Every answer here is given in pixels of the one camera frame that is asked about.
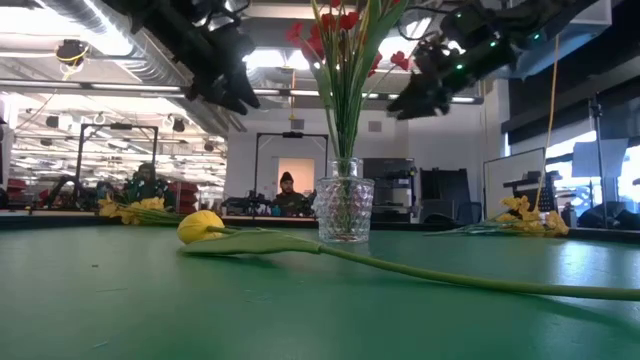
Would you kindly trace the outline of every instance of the white wall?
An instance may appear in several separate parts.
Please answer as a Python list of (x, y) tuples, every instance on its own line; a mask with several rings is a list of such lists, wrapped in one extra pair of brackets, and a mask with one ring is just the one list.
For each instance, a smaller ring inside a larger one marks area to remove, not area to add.
[[(481, 105), (453, 105), (447, 116), (399, 122), (387, 118), (386, 113), (382, 111), (364, 111), (360, 118), (354, 155), (360, 158), (414, 158), (416, 167), (424, 169), (466, 168), (471, 200), (481, 201), (482, 162), (485, 159), (500, 156), (500, 146), (497, 146), (498, 150), (494, 150), (498, 154), (490, 154), (486, 150), (487, 134), (497, 131), (497, 135), (491, 136), (502, 143), (499, 134), (499, 117), (497, 115), (492, 117), (492, 120), (498, 121), (498, 124), (493, 126), (493, 130), (485, 132), (482, 114), (483, 106)], [(268, 112), (254, 111), (247, 117), (241, 118), (249, 131), (229, 134), (225, 186), (227, 196), (244, 196), (247, 190), (253, 189), (256, 133), (290, 131), (289, 115), (290, 110), (278, 109)], [(297, 118), (305, 119), (305, 133), (327, 134), (323, 110), (297, 110), (295, 115)], [(382, 132), (368, 132), (370, 120), (381, 121)], [(271, 160), (274, 157), (313, 158), (316, 163), (316, 178), (324, 175), (324, 153), (311, 140), (279, 139), (276, 141), (274, 138), (262, 150), (258, 166), (260, 191), (263, 191), (264, 186), (273, 187), (273, 181), (277, 177), (277, 164)], [(333, 158), (331, 148), (329, 158)]]
[[(254, 186), (255, 141), (258, 132), (281, 133), (291, 131), (289, 109), (274, 109), (268, 112), (252, 111), (244, 118), (240, 118), (248, 131), (244, 133), (230, 132), (228, 138), (229, 153), (227, 158), (227, 178), (225, 183), (226, 196), (244, 196)], [(296, 118), (305, 120), (304, 133), (328, 134), (328, 127), (324, 110), (297, 110)], [(380, 121), (382, 132), (370, 133), (369, 121)], [(406, 142), (397, 142), (396, 121), (387, 118), (382, 111), (363, 111), (358, 127), (358, 140), (354, 148), (356, 157), (406, 157)], [(261, 138), (261, 144), (267, 137)], [(325, 159), (324, 140), (316, 138), (283, 139), (273, 137), (268, 144), (259, 151), (258, 161), (258, 190), (267, 197), (272, 197), (272, 189), (277, 178), (278, 157), (314, 159), (316, 180), (324, 176)], [(329, 159), (334, 158), (333, 147), (329, 147)]]
[(480, 110), (478, 105), (453, 105), (446, 116), (409, 120), (409, 157), (416, 167), (467, 169), (471, 201), (480, 201), (482, 193)]

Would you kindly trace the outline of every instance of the doorway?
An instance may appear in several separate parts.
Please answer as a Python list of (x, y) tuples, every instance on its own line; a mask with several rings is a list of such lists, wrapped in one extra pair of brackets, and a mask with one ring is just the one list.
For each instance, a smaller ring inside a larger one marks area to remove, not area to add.
[(276, 178), (276, 194), (280, 193), (280, 178), (285, 171), (293, 177), (293, 189), (304, 196), (309, 196), (315, 188), (315, 160), (298, 158), (278, 158), (278, 177)]

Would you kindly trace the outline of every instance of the tulip stem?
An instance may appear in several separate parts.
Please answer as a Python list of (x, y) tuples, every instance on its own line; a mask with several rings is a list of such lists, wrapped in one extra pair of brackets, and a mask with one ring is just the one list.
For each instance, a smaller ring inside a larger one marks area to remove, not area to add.
[(221, 227), (217, 227), (217, 226), (207, 226), (207, 231), (208, 232), (219, 232), (222, 234), (235, 234), (238, 232), (238, 230), (234, 230), (234, 229), (229, 229), (229, 228), (221, 228)]
[(336, 256), (345, 260), (373, 266), (378, 269), (388, 270), (400, 274), (414, 276), (424, 280), (445, 282), (450, 284), (477, 287), (482, 289), (526, 293), (547, 296), (567, 296), (585, 299), (627, 300), (640, 301), (640, 289), (617, 289), (591, 286), (567, 286), (530, 284), (511, 281), (477, 278), (472, 276), (449, 274), (432, 270), (415, 268), (402, 264), (395, 264), (368, 256), (353, 254), (328, 246), (320, 246), (319, 252)]

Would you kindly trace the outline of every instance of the green tabletop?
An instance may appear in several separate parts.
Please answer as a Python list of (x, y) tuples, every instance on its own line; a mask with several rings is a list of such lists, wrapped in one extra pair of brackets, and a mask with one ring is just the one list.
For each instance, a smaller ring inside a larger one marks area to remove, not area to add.
[[(0, 359), (640, 359), (640, 303), (429, 283), (326, 255), (186, 257), (180, 246), (168, 228), (0, 232)], [(342, 248), (460, 274), (640, 287), (629, 244), (381, 231)]]

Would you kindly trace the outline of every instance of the beanie hat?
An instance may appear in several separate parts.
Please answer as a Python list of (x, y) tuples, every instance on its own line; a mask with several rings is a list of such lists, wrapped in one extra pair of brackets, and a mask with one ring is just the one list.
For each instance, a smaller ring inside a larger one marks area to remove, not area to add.
[(293, 182), (293, 176), (291, 176), (291, 174), (288, 171), (285, 171), (284, 174), (282, 174), (282, 177), (280, 178), (281, 184), (285, 181)]

